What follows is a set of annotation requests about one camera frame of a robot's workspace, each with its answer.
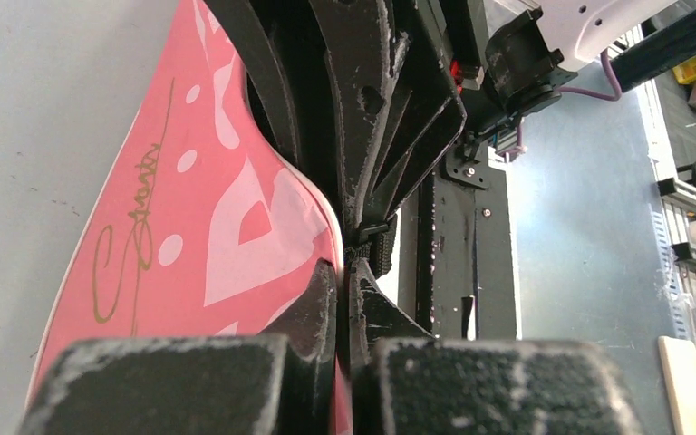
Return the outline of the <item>pink sport racket bag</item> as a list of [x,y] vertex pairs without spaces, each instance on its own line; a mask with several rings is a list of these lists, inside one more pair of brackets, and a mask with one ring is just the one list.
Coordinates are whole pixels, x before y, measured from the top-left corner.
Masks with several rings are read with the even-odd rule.
[[310,2],[179,3],[53,303],[25,412],[73,344],[259,334],[323,260],[337,279],[327,434],[353,434],[339,358],[343,229],[298,159],[330,101]]

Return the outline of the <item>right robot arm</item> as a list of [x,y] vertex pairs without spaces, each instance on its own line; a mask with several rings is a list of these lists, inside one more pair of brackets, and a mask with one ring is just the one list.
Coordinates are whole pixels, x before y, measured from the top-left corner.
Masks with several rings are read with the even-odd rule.
[[520,339],[508,177],[518,131],[653,1],[545,1],[488,34],[478,1],[312,1],[315,137],[337,206],[339,358],[353,434],[641,434],[608,356]]

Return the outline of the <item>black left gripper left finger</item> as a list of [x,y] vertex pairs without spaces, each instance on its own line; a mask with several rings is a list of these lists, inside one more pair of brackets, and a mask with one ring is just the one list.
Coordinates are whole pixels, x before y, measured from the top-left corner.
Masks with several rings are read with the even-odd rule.
[[45,375],[19,430],[327,434],[336,305],[336,274],[322,260],[261,333],[80,341]]

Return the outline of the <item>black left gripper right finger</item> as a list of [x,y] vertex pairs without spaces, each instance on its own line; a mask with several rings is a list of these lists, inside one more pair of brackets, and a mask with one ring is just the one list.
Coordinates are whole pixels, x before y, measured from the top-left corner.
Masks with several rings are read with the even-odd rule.
[[363,259],[347,271],[357,434],[639,434],[620,369],[590,343],[437,339]]

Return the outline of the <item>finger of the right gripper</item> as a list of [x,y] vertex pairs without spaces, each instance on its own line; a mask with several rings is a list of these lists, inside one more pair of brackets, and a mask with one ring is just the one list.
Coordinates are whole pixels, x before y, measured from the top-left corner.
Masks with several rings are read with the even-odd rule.
[[452,53],[439,1],[394,1],[396,80],[362,224],[379,224],[427,177],[459,135],[465,109],[450,71]]
[[409,1],[313,1],[324,41],[333,140],[309,176],[331,201],[345,231],[384,231],[385,211],[370,206],[392,96],[411,43]]

